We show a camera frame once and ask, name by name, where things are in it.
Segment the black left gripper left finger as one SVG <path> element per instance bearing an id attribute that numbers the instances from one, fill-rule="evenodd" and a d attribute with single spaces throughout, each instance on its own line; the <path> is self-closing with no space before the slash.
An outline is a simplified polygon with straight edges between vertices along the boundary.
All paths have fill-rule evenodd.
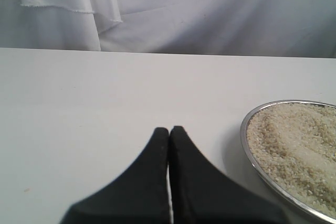
<path id="1" fill-rule="evenodd" d="M 169 132 L 157 127 L 136 160 L 113 182 L 73 204 L 61 223 L 168 223 Z"/>

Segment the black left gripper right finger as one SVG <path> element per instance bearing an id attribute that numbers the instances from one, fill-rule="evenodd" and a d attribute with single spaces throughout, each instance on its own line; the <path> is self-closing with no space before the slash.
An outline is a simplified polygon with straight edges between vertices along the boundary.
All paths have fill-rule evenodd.
<path id="1" fill-rule="evenodd" d="M 181 126 L 169 139 L 174 223 L 288 223 L 280 207 L 220 172 Z"/>

